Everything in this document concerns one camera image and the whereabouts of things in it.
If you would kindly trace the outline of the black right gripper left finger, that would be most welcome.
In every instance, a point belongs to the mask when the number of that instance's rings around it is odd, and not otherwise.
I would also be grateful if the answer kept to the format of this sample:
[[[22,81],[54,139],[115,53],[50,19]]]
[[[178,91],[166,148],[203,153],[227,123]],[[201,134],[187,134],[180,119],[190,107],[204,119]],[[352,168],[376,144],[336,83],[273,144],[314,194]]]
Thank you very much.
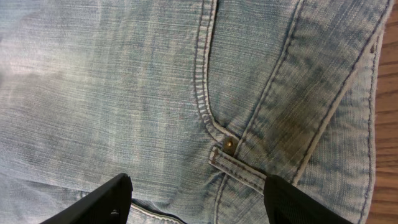
[[[42,224],[126,224],[132,191],[131,178],[120,173]]]

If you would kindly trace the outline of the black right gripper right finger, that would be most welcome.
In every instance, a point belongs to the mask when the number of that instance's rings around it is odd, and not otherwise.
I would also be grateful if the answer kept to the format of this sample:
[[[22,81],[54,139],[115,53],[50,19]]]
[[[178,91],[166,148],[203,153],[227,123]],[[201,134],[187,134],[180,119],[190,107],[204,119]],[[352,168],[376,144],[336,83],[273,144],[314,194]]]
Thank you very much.
[[[277,175],[265,180],[264,205],[270,224],[352,224]]]

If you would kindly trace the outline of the light blue denim shorts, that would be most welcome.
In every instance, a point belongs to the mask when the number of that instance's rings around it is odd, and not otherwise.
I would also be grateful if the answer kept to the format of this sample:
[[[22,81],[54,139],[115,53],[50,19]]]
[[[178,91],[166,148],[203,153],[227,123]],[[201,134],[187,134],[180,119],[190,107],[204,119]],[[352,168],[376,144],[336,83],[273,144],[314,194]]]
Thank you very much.
[[[129,223],[267,223],[271,174],[352,223],[392,1],[1,2],[1,222],[119,173]]]

